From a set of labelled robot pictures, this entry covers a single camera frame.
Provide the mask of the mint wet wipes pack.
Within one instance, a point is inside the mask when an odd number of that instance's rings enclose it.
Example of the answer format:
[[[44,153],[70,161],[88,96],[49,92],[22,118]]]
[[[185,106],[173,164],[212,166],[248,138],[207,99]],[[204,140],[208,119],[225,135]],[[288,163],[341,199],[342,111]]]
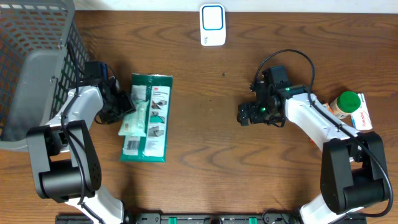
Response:
[[[118,132],[119,136],[146,136],[146,113],[149,101],[135,100],[136,111],[126,115]]]

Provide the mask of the green white gloves package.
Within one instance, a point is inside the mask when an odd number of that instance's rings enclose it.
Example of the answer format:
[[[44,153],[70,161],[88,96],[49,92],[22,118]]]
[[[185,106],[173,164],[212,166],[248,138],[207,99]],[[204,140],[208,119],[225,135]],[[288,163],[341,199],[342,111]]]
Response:
[[[172,84],[170,75],[132,74],[132,102],[149,101],[146,136],[121,136],[124,138],[121,161],[165,162]]]

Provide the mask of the green lid jar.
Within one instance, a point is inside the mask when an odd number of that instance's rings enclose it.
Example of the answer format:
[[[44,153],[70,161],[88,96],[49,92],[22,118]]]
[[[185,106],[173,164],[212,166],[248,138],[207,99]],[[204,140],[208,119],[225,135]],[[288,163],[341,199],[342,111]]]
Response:
[[[343,119],[355,112],[361,106],[361,100],[357,93],[345,91],[330,103],[333,114]]]

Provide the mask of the white slim box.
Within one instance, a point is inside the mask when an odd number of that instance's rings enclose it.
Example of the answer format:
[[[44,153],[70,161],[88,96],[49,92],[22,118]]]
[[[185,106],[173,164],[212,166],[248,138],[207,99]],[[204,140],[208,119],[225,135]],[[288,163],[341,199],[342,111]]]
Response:
[[[358,93],[358,97],[360,99],[360,106],[359,108],[351,113],[351,121],[357,130],[360,131],[369,131],[373,128],[368,107],[366,104],[366,100],[363,93]]]

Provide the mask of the orange tissue pack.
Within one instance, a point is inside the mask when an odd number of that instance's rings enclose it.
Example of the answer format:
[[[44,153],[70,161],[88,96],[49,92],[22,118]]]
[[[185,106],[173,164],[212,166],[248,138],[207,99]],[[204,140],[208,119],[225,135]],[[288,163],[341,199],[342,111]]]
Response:
[[[331,113],[333,113],[333,110],[330,108],[330,105],[328,103],[324,103],[323,106]]]

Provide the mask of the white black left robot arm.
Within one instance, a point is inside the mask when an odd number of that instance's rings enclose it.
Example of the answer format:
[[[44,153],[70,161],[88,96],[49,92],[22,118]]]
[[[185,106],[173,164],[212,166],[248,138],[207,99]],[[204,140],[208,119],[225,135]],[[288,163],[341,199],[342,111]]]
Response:
[[[79,209],[85,222],[130,223],[123,202],[102,184],[89,128],[118,122],[136,107],[106,63],[86,62],[82,74],[60,111],[27,132],[35,191],[42,199]]]

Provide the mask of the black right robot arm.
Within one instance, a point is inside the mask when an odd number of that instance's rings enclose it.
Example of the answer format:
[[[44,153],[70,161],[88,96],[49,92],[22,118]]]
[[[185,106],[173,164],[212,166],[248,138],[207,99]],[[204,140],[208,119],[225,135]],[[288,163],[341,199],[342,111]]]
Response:
[[[296,223],[338,223],[364,218],[363,208],[390,201],[384,145],[375,132],[362,133],[327,110],[305,85],[293,85],[283,66],[268,68],[250,86],[255,101],[238,106],[241,126],[290,121],[320,148],[321,193],[303,205]]]

